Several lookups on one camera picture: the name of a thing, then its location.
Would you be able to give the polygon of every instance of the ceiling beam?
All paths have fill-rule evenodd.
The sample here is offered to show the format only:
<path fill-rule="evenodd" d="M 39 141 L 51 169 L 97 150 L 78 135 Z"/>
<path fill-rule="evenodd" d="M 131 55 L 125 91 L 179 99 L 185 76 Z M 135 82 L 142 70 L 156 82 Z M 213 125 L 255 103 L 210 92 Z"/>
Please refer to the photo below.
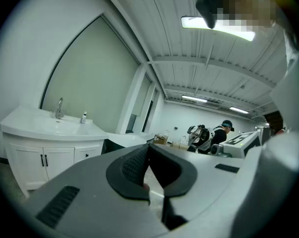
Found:
<path fill-rule="evenodd" d="M 206 64 L 206 59 L 205 58 L 192 58 L 192 57 L 154 57 L 153 61 L 149 61 L 148 63 L 150 64 L 169 64 L 169 63 L 174 63 L 174 64 L 189 64 L 189 65 L 198 65 L 198 66 L 204 66 Z M 227 69 L 230 71 L 235 71 L 239 74 L 242 74 L 244 77 L 256 80 L 269 88 L 274 88 L 275 84 L 273 82 L 270 82 L 264 77 L 261 77 L 258 74 L 255 74 L 247 69 L 243 69 L 242 67 L 229 64 L 227 62 L 223 61 L 217 61 L 210 59 L 208 65 L 213 65 L 217 67 L 221 67 L 223 69 Z"/>
<path fill-rule="evenodd" d="M 273 101 L 267 102 L 267 103 L 265 103 L 265 104 L 263 104 L 263 105 L 260 105 L 260 106 L 258 106 L 258 107 L 256 107 L 256 108 L 254 108 L 254 109 L 250 109 L 250 110 L 247 110 L 247 111 L 248 111 L 248 112 L 250 112 L 250 111 L 253 111 L 253 110 L 255 110 L 255 109 L 258 109 L 258 108 L 264 107 L 264 106 L 266 106 L 266 105 L 268 105 L 268 104 L 271 104 L 271 103 L 273 103 Z"/>
<path fill-rule="evenodd" d="M 181 92 L 181 93 L 184 93 L 184 94 L 191 93 L 191 94 L 194 95 L 194 93 L 195 93 L 194 89 L 185 88 L 185 87 L 179 87 L 179 86 L 165 85 L 164 88 L 166 90 L 169 90 L 169 91 Z M 245 101 L 241 101 L 241 100 L 229 97 L 229 96 L 217 94 L 217 93 L 210 93 L 210 92 L 202 91 L 202 90 L 198 90 L 196 93 L 198 95 L 203 95 L 203 96 L 206 96 L 206 97 L 215 98 L 215 99 L 222 100 L 222 101 L 228 101 L 228 102 L 236 103 L 238 105 L 249 107 L 251 109 L 254 109 L 254 108 L 258 107 L 256 105 L 251 104 L 251 103 L 248 103 L 248 102 L 245 102 Z"/>
<path fill-rule="evenodd" d="M 212 113 L 218 113 L 218 114 L 222 114 L 222 115 L 225 115 L 225 116 L 228 116 L 228 117 L 235 117 L 235 118 L 239 118 L 239 119 L 242 119 L 242 120 L 254 122 L 254 120 L 252 120 L 250 118 L 247 118 L 247 117 L 242 117 L 242 116 L 239 116 L 239 115 L 231 114 L 231 113 L 221 111 L 221 110 L 217 110 L 217 109 L 201 107 L 201 106 L 198 106 L 198 105 L 195 105 L 195 104 L 183 103 L 183 102 L 178 102 L 178 101 L 169 101 L 169 100 L 165 100 L 165 102 L 171 103 L 171 104 L 176 104 L 176 105 L 181 105 L 181 106 L 185 106 L 185 107 L 195 108 L 195 109 L 202 109 L 202 110 L 206 110 L 206 111 L 211 111 Z"/>
<path fill-rule="evenodd" d="M 212 55 L 212 51 L 213 51 L 213 46 L 214 46 L 214 35 L 212 35 L 212 44 L 211 44 L 211 47 L 210 47 L 210 50 L 209 50 L 209 55 L 208 55 L 208 58 L 205 62 L 205 70 L 208 69 L 208 65 L 209 65 L 209 61 L 210 61 L 210 58 L 211 58 L 211 55 Z M 200 84 L 202 83 L 202 80 L 199 81 L 198 85 L 197 85 L 197 88 L 195 89 L 195 94 L 197 93 L 197 91 L 199 90 L 199 87 L 200 87 Z"/>
<path fill-rule="evenodd" d="M 125 21 L 128 23 L 128 25 L 131 28 L 131 30 L 134 32 L 136 38 L 138 39 L 141 47 L 144 50 L 146 56 L 148 57 L 148 60 L 152 61 L 153 57 L 151 56 L 151 54 L 149 52 L 149 49 L 148 49 L 147 45 L 145 44 L 144 39 L 142 38 L 141 34 L 139 33 L 139 31 L 136 28 L 136 26 L 135 26 L 134 22 L 132 21 L 132 19 L 129 17 L 128 13 L 124 10 L 123 6 L 120 4 L 120 2 L 118 0 L 111 0 L 111 2 L 115 5 L 115 7 L 117 8 L 117 10 L 119 10 L 119 12 L 121 13 L 121 15 L 125 19 Z M 161 89 L 163 90 L 165 96 L 167 96 L 167 93 L 166 93 L 166 91 L 164 89 L 163 80 L 162 80 L 161 76 L 159 75 L 158 70 L 157 70 L 155 64 L 152 64 L 152 68 L 155 71 L 155 74 L 156 74 L 156 77 L 158 79 L 159 85 L 161 86 Z"/>
<path fill-rule="evenodd" d="M 266 111 L 266 112 L 263 112 L 263 113 L 260 113 L 254 117 L 252 117 L 252 119 L 256 118 L 256 117 L 263 117 L 264 115 L 267 115 L 267 114 L 270 114 L 270 113 L 273 113 L 273 112 L 276 112 L 278 111 L 278 109 L 272 109 L 272 110 L 269 110 L 269 111 Z"/>

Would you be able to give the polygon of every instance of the person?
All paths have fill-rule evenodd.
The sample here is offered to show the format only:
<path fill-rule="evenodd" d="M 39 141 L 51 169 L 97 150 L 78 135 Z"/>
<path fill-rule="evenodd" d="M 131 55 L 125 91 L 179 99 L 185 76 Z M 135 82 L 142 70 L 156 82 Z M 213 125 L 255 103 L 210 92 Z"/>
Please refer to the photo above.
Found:
<path fill-rule="evenodd" d="M 219 144 L 227 140 L 227 134 L 230 131 L 234 131 L 232 122 L 230 120 L 224 120 L 220 126 L 214 128 L 215 135 L 211 140 L 210 147 L 205 151 L 198 149 L 198 152 L 201 154 L 208 154 L 213 144 Z M 196 150 L 194 146 L 190 145 L 187 151 L 195 152 Z"/>
<path fill-rule="evenodd" d="M 254 29 L 278 24 L 284 29 L 287 70 L 299 58 L 299 42 L 287 19 L 298 22 L 293 13 L 299 9 L 295 0 L 197 0 L 196 8 L 211 29 L 215 27 L 220 11 L 224 19 L 239 18 Z"/>

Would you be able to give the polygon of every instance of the white wall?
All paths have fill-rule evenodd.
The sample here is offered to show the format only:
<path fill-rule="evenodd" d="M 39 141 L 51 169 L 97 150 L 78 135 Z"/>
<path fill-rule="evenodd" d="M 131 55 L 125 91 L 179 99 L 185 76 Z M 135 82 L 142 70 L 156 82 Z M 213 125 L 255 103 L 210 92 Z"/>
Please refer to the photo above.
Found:
<path fill-rule="evenodd" d="M 157 134 L 159 133 L 160 117 L 164 108 L 164 95 L 162 92 L 157 91 L 154 94 L 154 101 L 151 111 L 149 113 L 148 121 L 145 127 L 145 133 Z"/>
<path fill-rule="evenodd" d="M 165 130 L 169 130 L 170 138 L 168 141 L 179 141 L 183 135 L 188 136 L 187 130 L 192 125 L 204 124 L 206 127 L 216 127 L 224 120 L 230 120 L 235 129 L 234 132 L 231 131 L 227 134 L 227 139 L 238 135 L 239 132 L 254 131 L 254 123 L 252 122 L 200 109 L 165 103 L 159 120 L 158 132 L 164 133 Z"/>
<path fill-rule="evenodd" d="M 86 111 L 87 118 L 95 125 L 115 133 L 137 68 L 134 57 L 100 17 L 76 38 L 61 58 L 49 82 L 43 109 L 55 111 L 63 97 L 65 115 L 82 117 Z"/>
<path fill-rule="evenodd" d="M 150 83 L 148 77 L 145 75 L 134 104 L 133 115 L 140 116 Z"/>
<path fill-rule="evenodd" d="M 144 61 L 135 36 L 108 0 L 19 3 L 0 31 L 0 122 L 20 104 L 39 107 L 47 80 L 66 47 L 102 13 L 138 60 Z M 1 131 L 0 157 L 6 157 Z"/>

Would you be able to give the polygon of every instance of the ceiling light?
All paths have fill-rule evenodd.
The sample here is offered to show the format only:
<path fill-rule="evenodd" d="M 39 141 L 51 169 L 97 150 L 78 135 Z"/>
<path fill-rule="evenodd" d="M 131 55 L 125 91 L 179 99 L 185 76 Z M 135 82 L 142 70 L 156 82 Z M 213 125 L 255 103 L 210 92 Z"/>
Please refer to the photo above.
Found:
<path fill-rule="evenodd" d="M 237 111 L 237 112 L 240 112 L 240 113 L 243 113 L 243 114 L 248 114 L 247 111 L 245 110 L 242 110 L 242 109 L 238 109 L 238 108 L 235 108 L 235 107 L 230 107 L 231 110 L 234 110 L 234 111 Z"/>
<path fill-rule="evenodd" d="M 191 97 L 191 96 L 183 95 L 182 97 L 184 99 L 189 99 L 189 100 L 194 100 L 194 101 L 201 101 L 201 102 L 207 102 L 207 100 L 203 100 L 203 99 L 199 99 L 199 98 L 195 98 L 195 97 Z"/>
<path fill-rule="evenodd" d="M 252 31 L 247 31 L 245 26 L 229 25 L 227 20 L 218 19 L 213 29 L 210 29 L 205 23 L 204 19 L 201 17 L 182 17 L 181 24 L 183 28 L 203 28 L 233 34 L 250 42 L 255 36 L 255 33 Z"/>

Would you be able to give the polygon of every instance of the machine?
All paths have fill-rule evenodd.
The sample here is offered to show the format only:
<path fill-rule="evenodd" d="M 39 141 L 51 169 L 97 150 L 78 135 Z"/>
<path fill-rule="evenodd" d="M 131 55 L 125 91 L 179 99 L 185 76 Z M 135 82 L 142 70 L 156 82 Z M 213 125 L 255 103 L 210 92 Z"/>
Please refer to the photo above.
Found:
<path fill-rule="evenodd" d="M 212 145 L 209 154 L 244 159 L 251 148 L 260 145 L 258 131 L 241 133 L 235 138 Z"/>
<path fill-rule="evenodd" d="M 168 236 L 206 211 L 238 176 L 244 179 L 238 187 L 247 184 L 239 188 L 245 194 L 258 157 L 259 151 L 244 161 L 155 144 L 124 148 L 77 163 L 35 191 L 25 207 L 66 237 Z M 149 166 L 164 188 L 161 219 L 143 188 Z"/>

